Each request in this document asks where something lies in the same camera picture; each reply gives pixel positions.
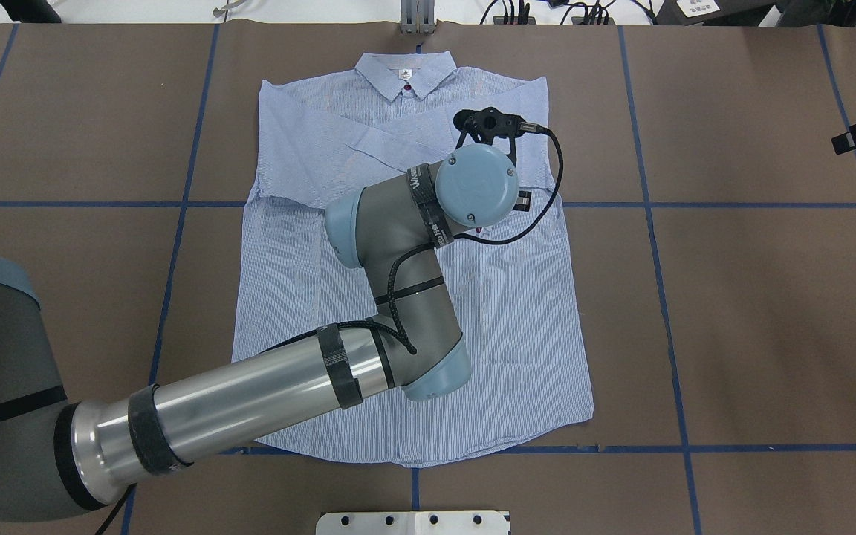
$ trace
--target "brown table surface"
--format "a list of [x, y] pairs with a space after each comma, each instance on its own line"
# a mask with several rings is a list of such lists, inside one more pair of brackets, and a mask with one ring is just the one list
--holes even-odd
[[110, 532], [492, 508], [518, 535], [856, 533], [856, 155], [829, 141], [856, 30], [0, 26], [0, 255], [69, 398], [229, 362], [259, 81], [418, 44], [548, 78], [594, 420], [428, 470], [218, 455], [139, 484]]

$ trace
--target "shirt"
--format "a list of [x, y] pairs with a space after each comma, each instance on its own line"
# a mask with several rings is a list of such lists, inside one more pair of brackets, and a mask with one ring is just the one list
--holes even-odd
[[[234, 362], [319, 325], [376, 313], [363, 270], [337, 261], [323, 210], [354, 189], [446, 158], [461, 134], [455, 113], [486, 106], [546, 125], [547, 82], [458, 68], [448, 52], [364, 54], [353, 71], [286, 85], [264, 81], [257, 175], [244, 208]], [[506, 152], [506, 142], [497, 141]], [[531, 212], [511, 213], [476, 235], [510, 237], [542, 210], [554, 186], [547, 141], [528, 134], [516, 142]], [[262, 443], [330, 461], [430, 467], [592, 416], [560, 197], [523, 239], [508, 246], [458, 240], [438, 250], [438, 260], [471, 355], [470, 382], [422, 403], [393, 389]]]

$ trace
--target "white bracket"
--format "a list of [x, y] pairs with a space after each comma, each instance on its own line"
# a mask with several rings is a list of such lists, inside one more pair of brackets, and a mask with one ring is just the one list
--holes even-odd
[[435, 0], [401, 0], [401, 33], [435, 33]]
[[327, 513], [316, 535], [510, 535], [506, 511]]

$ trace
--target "light blue shirt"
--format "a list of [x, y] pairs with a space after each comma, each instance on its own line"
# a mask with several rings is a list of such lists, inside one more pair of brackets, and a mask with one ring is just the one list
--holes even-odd
[[[411, 71], [408, 80], [401, 70]], [[444, 52], [364, 54], [353, 71], [262, 84], [233, 361], [319, 325], [376, 313], [364, 272], [347, 270], [329, 246], [322, 210], [353, 189], [445, 158], [461, 133], [455, 113], [486, 106], [546, 125], [547, 82], [458, 68]], [[506, 143], [496, 146], [507, 151]], [[546, 136], [517, 140], [517, 173], [521, 187], [532, 190], [534, 208], [475, 234], [510, 237], [546, 203], [554, 185]], [[516, 243], [458, 240], [438, 250], [438, 260], [472, 358], [468, 385], [423, 403], [390, 390], [262, 443], [330, 461], [430, 467], [590, 419], [560, 198]]]

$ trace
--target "white metal plate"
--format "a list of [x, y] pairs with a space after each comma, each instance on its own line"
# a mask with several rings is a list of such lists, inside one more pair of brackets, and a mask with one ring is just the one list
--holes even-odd
[[316, 535], [510, 535], [509, 518], [506, 511], [327, 513]]

